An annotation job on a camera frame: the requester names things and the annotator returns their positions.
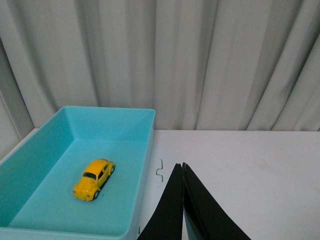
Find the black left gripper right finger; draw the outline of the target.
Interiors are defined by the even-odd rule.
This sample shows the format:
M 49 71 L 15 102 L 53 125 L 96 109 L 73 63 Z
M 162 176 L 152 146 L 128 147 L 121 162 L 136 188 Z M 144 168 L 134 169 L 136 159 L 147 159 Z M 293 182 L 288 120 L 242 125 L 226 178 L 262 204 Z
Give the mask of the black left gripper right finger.
M 182 164 L 184 217 L 190 240 L 249 240 L 227 215 L 191 167 Z

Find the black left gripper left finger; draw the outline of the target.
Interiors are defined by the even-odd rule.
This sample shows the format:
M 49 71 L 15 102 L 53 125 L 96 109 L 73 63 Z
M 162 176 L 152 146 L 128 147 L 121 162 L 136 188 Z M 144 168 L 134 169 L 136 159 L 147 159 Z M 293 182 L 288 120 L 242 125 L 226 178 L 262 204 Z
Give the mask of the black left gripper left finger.
M 184 181 L 182 166 L 175 164 L 158 205 L 139 240 L 180 240 L 183 229 Z

